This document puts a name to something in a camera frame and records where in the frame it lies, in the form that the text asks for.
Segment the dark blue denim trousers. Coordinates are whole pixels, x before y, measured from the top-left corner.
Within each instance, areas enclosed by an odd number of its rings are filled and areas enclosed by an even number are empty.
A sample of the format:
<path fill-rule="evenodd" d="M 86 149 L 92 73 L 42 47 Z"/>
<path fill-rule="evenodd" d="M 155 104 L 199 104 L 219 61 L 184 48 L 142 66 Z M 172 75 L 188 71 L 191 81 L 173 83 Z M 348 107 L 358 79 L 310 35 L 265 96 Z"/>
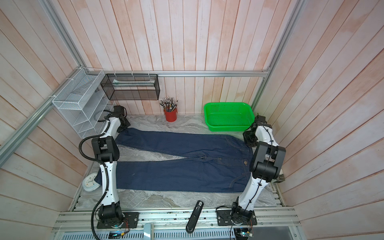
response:
<path fill-rule="evenodd" d="M 253 151 L 229 135 L 140 131 L 129 128 L 120 148 L 176 156 L 176 160 L 117 163 L 117 187 L 124 190 L 239 193 L 250 178 Z"/>

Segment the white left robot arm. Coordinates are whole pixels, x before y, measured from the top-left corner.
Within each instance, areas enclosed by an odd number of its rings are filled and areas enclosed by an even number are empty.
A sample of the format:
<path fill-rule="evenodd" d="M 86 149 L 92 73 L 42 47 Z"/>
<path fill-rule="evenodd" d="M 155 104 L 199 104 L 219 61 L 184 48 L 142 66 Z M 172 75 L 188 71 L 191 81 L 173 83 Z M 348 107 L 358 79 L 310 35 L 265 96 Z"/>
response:
<path fill-rule="evenodd" d="M 101 121 L 105 124 L 102 132 L 92 138 L 95 160 L 100 164 L 103 195 L 96 206 L 99 223 L 112 228 L 121 227 L 124 214 L 120 206 L 117 191 L 116 170 L 120 151 L 115 141 L 118 133 L 126 130 L 130 123 L 126 119 L 127 111 L 122 106 L 114 106 Z"/>

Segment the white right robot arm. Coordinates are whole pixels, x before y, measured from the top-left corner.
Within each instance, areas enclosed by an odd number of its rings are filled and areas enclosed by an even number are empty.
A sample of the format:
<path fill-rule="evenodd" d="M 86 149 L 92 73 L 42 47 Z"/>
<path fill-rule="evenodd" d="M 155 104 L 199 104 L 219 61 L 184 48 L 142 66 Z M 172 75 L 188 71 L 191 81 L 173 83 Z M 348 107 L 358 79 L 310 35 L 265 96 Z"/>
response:
<path fill-rule="evenodd" d="M 233 202 L 233 223 L 249 223 L 254 215 L 255 203 L 262 190 L 280 175 L 286 149 L 275 140 L 273 129 L 266 117 L 257 115 L 252 125 L 243 133 L 247 146 L 255 148 L 250 163 L 250 179 L 243 193 Z"/>

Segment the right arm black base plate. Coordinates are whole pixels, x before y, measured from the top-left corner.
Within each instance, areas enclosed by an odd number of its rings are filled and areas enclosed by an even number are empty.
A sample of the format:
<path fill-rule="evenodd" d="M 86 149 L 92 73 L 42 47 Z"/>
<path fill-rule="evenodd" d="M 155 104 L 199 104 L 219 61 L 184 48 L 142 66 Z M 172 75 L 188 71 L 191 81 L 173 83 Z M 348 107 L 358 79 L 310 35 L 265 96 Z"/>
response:
<path fill-rule="evenodd" d="M 254 211 L 245 213 L 233 213 L 232 210 L 219 209 L 216 211 L 219 226 L 253 225 L 258 224 Z"/>

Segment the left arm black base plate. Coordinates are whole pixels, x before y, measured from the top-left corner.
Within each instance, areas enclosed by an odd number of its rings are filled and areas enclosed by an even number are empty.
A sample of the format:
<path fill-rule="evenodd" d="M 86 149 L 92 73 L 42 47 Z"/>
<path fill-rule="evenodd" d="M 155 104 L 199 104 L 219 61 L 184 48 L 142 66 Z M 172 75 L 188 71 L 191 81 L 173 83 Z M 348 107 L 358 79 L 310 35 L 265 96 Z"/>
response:
<path fill-rule="evenodd" d="M 123 220 L 116 223 L 98 220 L 97 229 L 134 229 L 138 225 L 139 214 L 139 212 L 123 212 Z"/>

